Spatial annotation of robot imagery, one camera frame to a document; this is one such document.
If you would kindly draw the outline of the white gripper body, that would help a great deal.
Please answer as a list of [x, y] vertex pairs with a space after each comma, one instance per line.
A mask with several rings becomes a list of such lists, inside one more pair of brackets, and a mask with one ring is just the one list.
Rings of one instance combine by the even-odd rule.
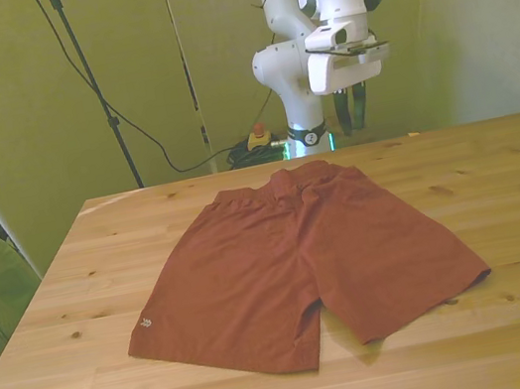
[[377, 76], [390, 50], [386, 41], [346, 51], [308, 52], [311, 91], [316, 95], [329, 95]]

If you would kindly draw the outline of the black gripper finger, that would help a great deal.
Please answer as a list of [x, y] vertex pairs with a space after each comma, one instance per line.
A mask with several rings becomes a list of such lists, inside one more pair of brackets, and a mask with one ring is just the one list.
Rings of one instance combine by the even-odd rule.
[[332, 99], [337, 121], [339, 122], [339, 128], [341, 128], [343, 135], [349, 136], [352, 134], [353, 126], [348, 104], [349, 98], [347, 89], [335, 91]]
[[356, 120], [357, 129], [365, 128], [365, 111], [366, 111], [366, 85], [365, 82], [362, 81], [352, 86], [352, 98], [353, 98], [353, 109]]

